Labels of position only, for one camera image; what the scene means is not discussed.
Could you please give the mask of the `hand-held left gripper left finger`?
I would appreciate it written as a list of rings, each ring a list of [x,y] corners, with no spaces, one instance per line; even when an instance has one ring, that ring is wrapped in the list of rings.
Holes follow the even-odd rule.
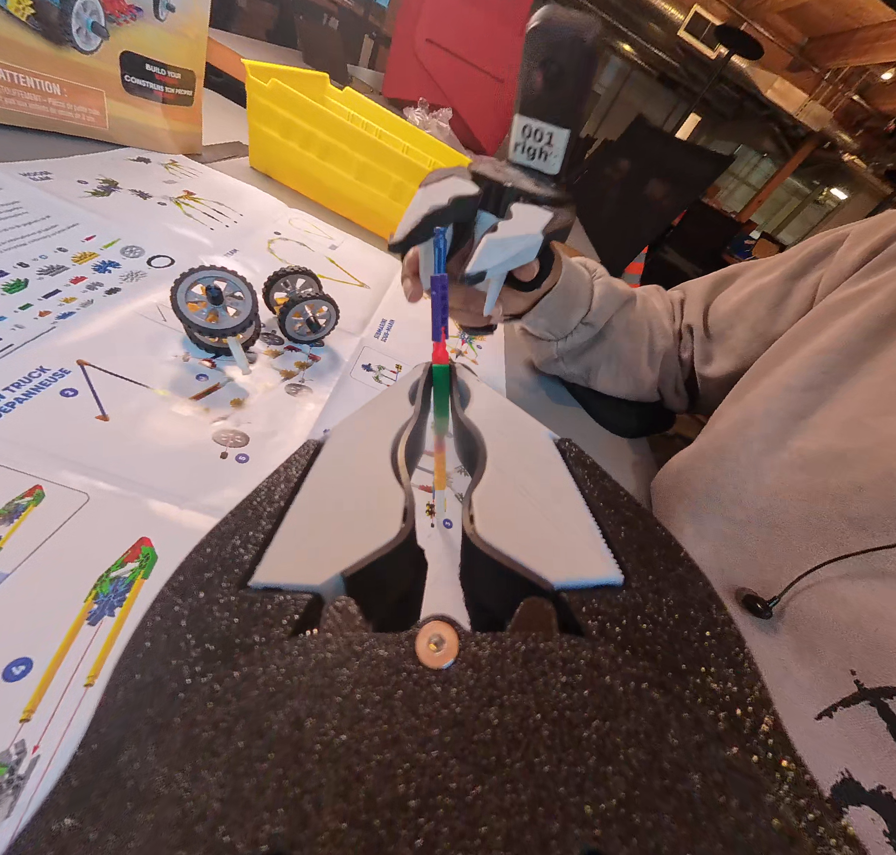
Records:
[[[394,467],[396,440],[412,419],[412,386],[424,366],[338,422],[252,572],[256,591],[340,596],[350,572],[396,539],[407,496]]]

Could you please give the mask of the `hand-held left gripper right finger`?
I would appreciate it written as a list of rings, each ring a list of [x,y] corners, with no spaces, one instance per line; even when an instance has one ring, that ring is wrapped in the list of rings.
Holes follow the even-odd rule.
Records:
[[[550,429],[464,366],[453,368],[452,425],[476,547],[547,591],[623,585]]]

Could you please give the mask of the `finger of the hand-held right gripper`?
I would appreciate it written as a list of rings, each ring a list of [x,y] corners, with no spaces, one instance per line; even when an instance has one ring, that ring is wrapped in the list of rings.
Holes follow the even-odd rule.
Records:
[[[388,250],[406,255],[431,241],[437,228],[474,220],[482,189],[467,168],[439,168],[421,182],[388,241]]]
[[[532,203],[514,203],[507,216],[476,242],[465,267],[465,284],[486,294],[486,313],[494,309],[501,289],[514,278],[513,271],[539,261],[539,252],[546,242],[545,231],[552,222],[554,210]],[[554,258],[550,258],[549,264],[547,276],[536,289],[550,275]]]

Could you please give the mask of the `person's right forearm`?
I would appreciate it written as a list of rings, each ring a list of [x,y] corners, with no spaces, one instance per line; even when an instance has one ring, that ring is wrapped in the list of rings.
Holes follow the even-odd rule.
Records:
[[[889,210],[672,289],[633,289],[592,261],[564,258],[558,281],[515,325],[548,374],[710,413],[765,357],[845,381],[892,350],[894,244]]]

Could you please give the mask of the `person's right hand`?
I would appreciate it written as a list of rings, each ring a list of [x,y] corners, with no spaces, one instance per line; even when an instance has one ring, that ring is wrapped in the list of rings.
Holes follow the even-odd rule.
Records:
[[[505,285],[499,294],[494,309],[486,313],[486,294],[473,287],[462,284],[462,270],[469,262],[472,243],[465,244],[447,264],[449,278],[449,314],[459,326],[468,329],[485,327],[490,324],[511,322],[529,313],[544,297],[554,289],[563,270],[564,243],[550,243],[554,264],[550,275],[538,289],[520,291]],[[517,268],[512,274],[520,281],[529,281],[538,275],[539,261],[536,259],[525,266]],[[417,303],[423,299],[424,286],[420,279],[420,248],[412,247],[402,259],[400,272],[401,286],[409,303]]]

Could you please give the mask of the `clear plastic wrap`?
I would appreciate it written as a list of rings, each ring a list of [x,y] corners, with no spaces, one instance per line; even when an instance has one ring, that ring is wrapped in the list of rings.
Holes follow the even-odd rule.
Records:
[[[443,144],[463,151],[463,146],[452,129],[454,112],[451,108],[434,108],[426,99],[420,98],[415,105],[404,107],[402,114],[412,126]]]

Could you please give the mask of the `red cup-shaped foam cutout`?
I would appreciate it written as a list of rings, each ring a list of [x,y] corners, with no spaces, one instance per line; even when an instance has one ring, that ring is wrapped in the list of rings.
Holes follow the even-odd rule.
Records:
[[[451,109],[461,144],[493,154],[509,132],[533,2],[391,0],[384,97]]]

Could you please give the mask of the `stack of yellow plastic bins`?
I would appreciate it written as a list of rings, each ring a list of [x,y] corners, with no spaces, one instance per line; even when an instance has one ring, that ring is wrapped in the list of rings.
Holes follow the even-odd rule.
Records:
[[[251,167],[387,239],[428,173],[469,158],[324,72],[245,58]]]

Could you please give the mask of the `dark cloth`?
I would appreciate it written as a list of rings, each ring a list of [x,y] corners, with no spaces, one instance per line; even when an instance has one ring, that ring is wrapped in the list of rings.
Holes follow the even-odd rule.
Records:
[[[563,386],[599,426],[621,438],[660,435],[669,431],[677,420],[677,414],[661,401],[626,400],[568,381]]]

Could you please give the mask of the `toy wheel pair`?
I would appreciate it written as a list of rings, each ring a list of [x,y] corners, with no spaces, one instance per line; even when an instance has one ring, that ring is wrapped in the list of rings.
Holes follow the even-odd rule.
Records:
[[[246,355],[262,332],[258,296],[239,273],[222,266],[199,266],[180,274],[169,293],[171,309],[189,341],[215,357],[231,357],[243,375]]]
[[[286,266],[270,274],[263,284],[263,301],[292,343],[322,342],[340,322],[337,302],[323,290],[320,278],[302,266]]]

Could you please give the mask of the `white printed instruction sheet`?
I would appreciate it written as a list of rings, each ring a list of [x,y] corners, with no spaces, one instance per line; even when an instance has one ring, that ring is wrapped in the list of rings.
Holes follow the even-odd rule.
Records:
[[[251,373],[192,344],[184,271],[246,278]],[[263,301],[286,266],[340,309],[292,343]],[[429,359],[377,247],[185,156],[2,165],[2,850],[62,775],[139,619],[188,552],[313,433]]]

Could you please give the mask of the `person's beige hoodie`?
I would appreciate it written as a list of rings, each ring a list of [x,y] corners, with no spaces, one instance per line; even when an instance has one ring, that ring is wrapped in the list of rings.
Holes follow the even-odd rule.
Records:
[[[652,483],[653,511],[707,574],[798,755],[870,853],[894,853],[894,378],[757,413],[717,413]]]

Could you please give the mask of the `construction toy kit box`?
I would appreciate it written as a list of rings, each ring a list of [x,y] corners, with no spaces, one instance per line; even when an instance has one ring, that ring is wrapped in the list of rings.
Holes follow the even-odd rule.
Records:
[[[2,123],[199,151],[210,1],[1,0]]]

